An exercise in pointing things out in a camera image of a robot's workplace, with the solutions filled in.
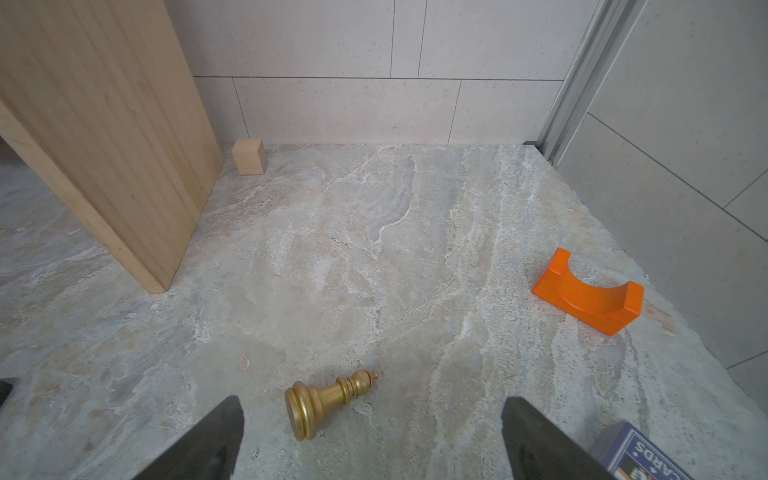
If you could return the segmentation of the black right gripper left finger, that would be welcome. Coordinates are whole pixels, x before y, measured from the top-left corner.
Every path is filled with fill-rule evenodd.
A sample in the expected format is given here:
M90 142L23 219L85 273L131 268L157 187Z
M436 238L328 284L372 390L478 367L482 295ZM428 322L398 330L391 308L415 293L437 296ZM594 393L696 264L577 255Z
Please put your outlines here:
M240 400L230 395L134 479L230 479L244 426Z

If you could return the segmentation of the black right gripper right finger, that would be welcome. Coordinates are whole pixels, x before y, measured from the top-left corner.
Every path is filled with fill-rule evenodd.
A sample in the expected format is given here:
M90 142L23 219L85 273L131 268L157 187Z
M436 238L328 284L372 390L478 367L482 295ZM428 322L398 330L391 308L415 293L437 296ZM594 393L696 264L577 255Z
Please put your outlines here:
M525 398L508 397L501 421L514 480L613 479Z

